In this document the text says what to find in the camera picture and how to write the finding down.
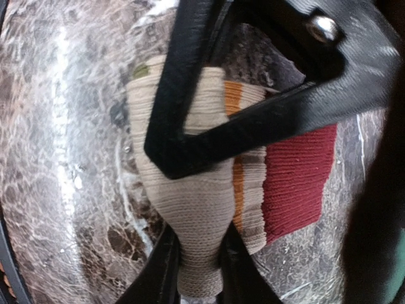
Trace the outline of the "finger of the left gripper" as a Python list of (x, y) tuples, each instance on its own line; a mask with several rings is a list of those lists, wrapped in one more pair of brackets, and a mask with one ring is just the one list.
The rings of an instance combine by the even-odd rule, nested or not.
[[(184, 123), (202, 68), (250, 23), (306, 74), (196, 136)], [(372, 1), (180, 1), (144, 150), (171, 179), (388, 105), (401, 38)]]

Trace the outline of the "beige striped sock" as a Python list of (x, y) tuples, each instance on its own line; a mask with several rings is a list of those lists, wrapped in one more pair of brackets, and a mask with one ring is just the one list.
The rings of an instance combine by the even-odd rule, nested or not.
[(253, 254), (319, 220), (337, 128), (329, 125), (170, 180), (144, 152), (164, 62), (164, 56), (151, 58), (127, 85), (135, 163), (148, 200), (180, 240), (180, 292), (205, 298), (222, 289), (216, 258), (230, 224)]

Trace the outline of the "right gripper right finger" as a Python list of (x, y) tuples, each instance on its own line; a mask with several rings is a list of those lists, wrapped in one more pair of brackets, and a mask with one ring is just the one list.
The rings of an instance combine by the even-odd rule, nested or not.
[(221, 242), (219, 264), (223, 291), (218, 295), (218, 303), (282, 304), (259, 273), (233, 223)]

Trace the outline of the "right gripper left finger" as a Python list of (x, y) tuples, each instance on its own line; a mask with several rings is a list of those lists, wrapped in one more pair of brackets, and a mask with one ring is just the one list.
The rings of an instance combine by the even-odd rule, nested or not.
[(116, 301), (117, 304), (180, 303), (177, 277), (180, 265), (180, 243), (166, 224), (156, 246), (136, 280)]

